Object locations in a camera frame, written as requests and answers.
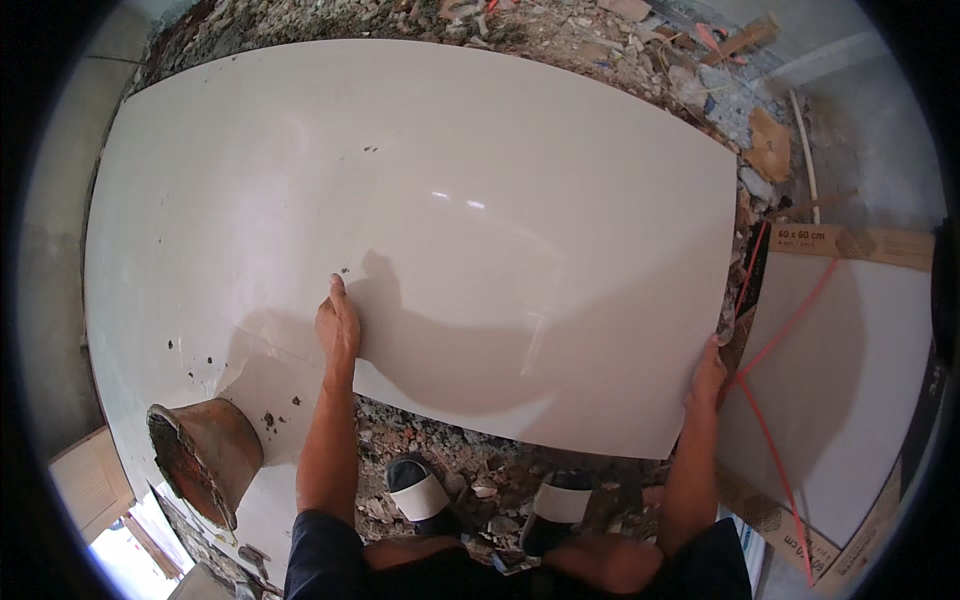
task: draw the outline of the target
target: rubber bucket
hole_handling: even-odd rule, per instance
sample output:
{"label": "rubber bucket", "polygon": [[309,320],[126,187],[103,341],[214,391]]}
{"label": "rubber bucket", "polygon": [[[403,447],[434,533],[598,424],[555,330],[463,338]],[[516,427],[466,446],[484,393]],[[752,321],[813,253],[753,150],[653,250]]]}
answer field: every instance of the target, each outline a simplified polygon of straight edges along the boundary
{"label": "rubber bucket", "polygon": [[147,429],[156,465],[177,497],[235,530],[240,499],[263,466],[260,439],[240,409],[223,398],[174,409],[154,404]]}

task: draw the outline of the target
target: red string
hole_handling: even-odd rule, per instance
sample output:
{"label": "red string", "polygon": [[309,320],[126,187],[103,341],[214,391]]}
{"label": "red string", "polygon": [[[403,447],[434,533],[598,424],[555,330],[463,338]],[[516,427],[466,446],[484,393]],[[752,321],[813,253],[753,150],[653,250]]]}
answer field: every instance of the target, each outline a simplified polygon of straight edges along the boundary
{"label": "red string", "polygon": [[[756,255],[760,250],[760,242],[763,241],[763,233],[767,229],[767,223],[764,221],[763,225],[760,227],[760,233],[756,237],[756,244],[754,245],[754,253],[750,257],[750,267],[747,270],[747,276],[743,281],[743,288],[740,290],[740,297],[737,299],[736,308],[734,309],[734,315],[738,315],[740,312],[740,304],[743,302],[743,298],[747,293],[747,286],[750,283],[750,275],[754,271],[754,264],[756,263]],[[766,346],[759,352],[759,354],[750,361],[750,363],[738,371],[733,377],[727,386],[721,390],[720,396],[724,396],[734,383],[740,385],[743,388],[743,393],[746,395],[747,400],[750,402],[751,408],[754,409],[754,415],[756,415],[757,422],[760,423],[760,429],[763,430],[763,437],[766,438],[767,446],[770,448],[770,454],[773,456],[774,464],[777,466],[777,473],[780,475],[780,483],[783,485],[783,491],[786,493],[787,500],[790,502],[790,510],[793,512],[793,523],[797,527],[797,538],[800,542],[801,550],[804,553],[804,567],[806,570],[806,581],[813,587],[813,570],[810,567],[810,549],[806,545],[806,535],[804,535],[804,525],[800,521],[800,513],[797,511],[797,502],[793,497],[793,488],[790,486],[790,481],[786,476],[786,468],[783,467],[783,462],[780,460],[780,454],[777,452],[777,447],[774,445],[773,436],[770,435],[770,429],[767,428],[767,421],[763,418],[763,413],[760,412],[760,407],[757,406],[756,401],[754,400],[754,395],[750,393],[750,388],[747,387],[747,381],[744,377],[747,375],[750,370],[755,367],[763,358],[773,349],[780,341],[786,336],[787,333],[793,328],[797,321],[804,315],[806,310],[813,304],[813,301],[820,295],[820,292],[823,291],[824,286],[827,284],[827,280],[830,275],[833,274],[833,271],[837,268],[838,261],[836,258],[830,261],[829,266],[820,276],[820,280],[817,281],[817,284],[813,286],[813,289],[810,290],[810,293],[804,299],[804,302],[800,305],[800,308],[793,313],[790,319],[786,324],[780,328],[780,331],[767,343]]]}

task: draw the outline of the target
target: white slipper strap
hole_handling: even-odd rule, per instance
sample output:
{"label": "white slipper strap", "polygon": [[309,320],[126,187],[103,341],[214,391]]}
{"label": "white slipper strap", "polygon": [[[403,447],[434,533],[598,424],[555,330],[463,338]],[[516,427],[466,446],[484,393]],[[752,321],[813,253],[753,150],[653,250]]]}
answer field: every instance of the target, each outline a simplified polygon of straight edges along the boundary
{"label": "white slipper strap", "polygon": [[390,492],[390,497],[403,515],[414,522],[436,516],[449,502],[444,486],[440,485],[433,473],[409,488]]}
{"label": "white slipper strap", "polygon": [[555,523],[579,523],[587,513],[593,490],[567,490],[540,484],[534,498],[534,513]]}

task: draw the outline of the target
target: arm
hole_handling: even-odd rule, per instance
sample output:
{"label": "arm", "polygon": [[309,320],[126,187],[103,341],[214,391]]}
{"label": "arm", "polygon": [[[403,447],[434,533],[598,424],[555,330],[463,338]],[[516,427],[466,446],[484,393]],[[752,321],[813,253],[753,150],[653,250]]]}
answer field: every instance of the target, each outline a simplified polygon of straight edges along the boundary
{"label": "arm", "polygon": [[667,557],[716,520],[716,398],[726,376],[717,337],[711,335],[693,377],[693,391],[686,399],[684,428],[663,488],[657,546]]}
{"label": "arm", "polygon": [[330,276],[330,296],[317,309],[314,329],[324,347],[326,373],[297,466],[297,512],[320,511],[352,527],[357,492],[353,368],[360,321],[339,275]]}

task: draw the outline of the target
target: black slipper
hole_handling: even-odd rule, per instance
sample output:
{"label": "black slipper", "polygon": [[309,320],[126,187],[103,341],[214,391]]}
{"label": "black slipper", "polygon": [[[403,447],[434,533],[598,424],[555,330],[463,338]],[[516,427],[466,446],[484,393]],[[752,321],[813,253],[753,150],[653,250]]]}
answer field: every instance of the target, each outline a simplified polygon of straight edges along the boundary
{"label": "black slipper", "polygon": [[528,556],[543,556],[569,538],[584,519],[593,492],[590,476],[582,470],[547,473],[534,496],[534,508],[523,524],[520,548]]}
{"label": "black slipper", "polygon": [[421,536],[459,536],[464,525],[450,508],[450,499],[433,470],[411,454],[387,464],[387,490]]}

